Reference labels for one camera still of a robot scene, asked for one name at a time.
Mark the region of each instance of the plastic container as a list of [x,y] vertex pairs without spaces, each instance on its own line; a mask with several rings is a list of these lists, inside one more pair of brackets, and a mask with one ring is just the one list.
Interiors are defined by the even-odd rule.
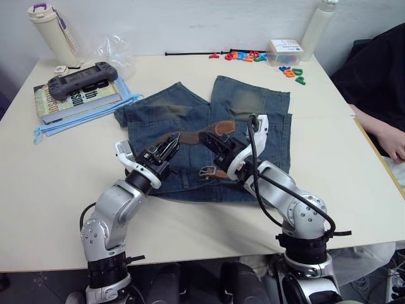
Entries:
[[80,60],[76,58],[76,45],[70,34],[62,29],[66,28],[56,10],[47,3],[36,4],[28,10],[28,18],[37,27],[42,38],[54,53],[60,65],[77,67]]
[[267,58],[271,65],[298,65],[303,54],[301,46],[292,39],[270,40]]
[[330,19],[332,19],[335,13],[338,1],[339,0],[322,0],[315,10],[301,41],[301,46],[304,50],[304,54],[301,58],[302,61],[308,61],[311,58],[319,40],[328,27]]

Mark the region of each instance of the water bottle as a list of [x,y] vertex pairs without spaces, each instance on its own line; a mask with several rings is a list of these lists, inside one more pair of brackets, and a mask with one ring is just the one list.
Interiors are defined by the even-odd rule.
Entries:
[[50,4],[41,3],[31,6],[27,13],[58,63],[68,67],[79,66],[80,60],[75,56],[77,44],[58,12]]
[[338,1],[339,0],[322,0],[315,10],[301,41],[301,47],[304,50],[301,61],[308,61],[311,58],[319,40],[328,27],[330,19],[332,19],[335,13]]

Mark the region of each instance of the black shirt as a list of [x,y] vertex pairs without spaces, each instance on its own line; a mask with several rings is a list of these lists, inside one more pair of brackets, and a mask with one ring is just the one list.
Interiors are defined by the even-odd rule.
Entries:
[[[332,77],[344,99],[405,132],[405,23],[376,36]],[[369,134],[382,155],[388,154]]]

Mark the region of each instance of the denim shorts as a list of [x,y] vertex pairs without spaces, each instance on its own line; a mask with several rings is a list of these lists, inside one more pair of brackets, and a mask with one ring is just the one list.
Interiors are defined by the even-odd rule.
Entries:
[[[235,120],[233,136],[246,143],[247,119],[252,113],[267,114],[269,131],[266,148],[259,155],[283,171],[290,168],[289,92],[262,87],[218,76],[211,102],[203,100],[180,82],[135,104],[115,111],[121,127],[128,127],[128,137],[135,153],[141,152],[163,134],[173,131],[197,131],[219,122]],[[215,165],[216,156],[202,144],[181,144],[170,160],[171,174],[151,195],[185,201],[256,202],[238,182],[201,180],[201,168]]]

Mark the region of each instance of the book cover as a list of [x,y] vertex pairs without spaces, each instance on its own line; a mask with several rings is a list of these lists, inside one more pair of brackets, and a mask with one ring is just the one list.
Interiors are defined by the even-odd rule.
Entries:
[[34,87],[34,96],[37,115],[45,123],[71,117],[121,100],[114,82],[110,82],[106,87],[95,88],[89,92],[83,90],[71,92],[62,101],[55,100],[50,95],[47,84],[38,85]]

